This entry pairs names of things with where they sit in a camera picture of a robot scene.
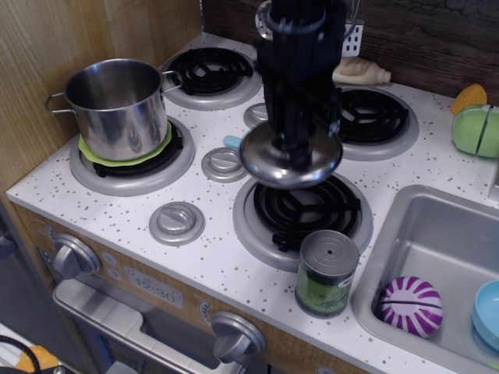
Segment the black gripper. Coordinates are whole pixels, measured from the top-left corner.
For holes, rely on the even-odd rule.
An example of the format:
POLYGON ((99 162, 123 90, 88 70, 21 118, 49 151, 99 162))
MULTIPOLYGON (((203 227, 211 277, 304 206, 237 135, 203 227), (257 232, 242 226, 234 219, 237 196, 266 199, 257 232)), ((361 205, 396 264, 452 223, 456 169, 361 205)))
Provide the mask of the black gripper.
POLYGON ((308 156, 306 95, 312 95, 312 123, 329 136, 339 134, 341 91, 332 81, 345 32, 343 1, 272 1, 265 24, 270 40, 255 41, 257 71, 273 148, 288 156, 308 156))

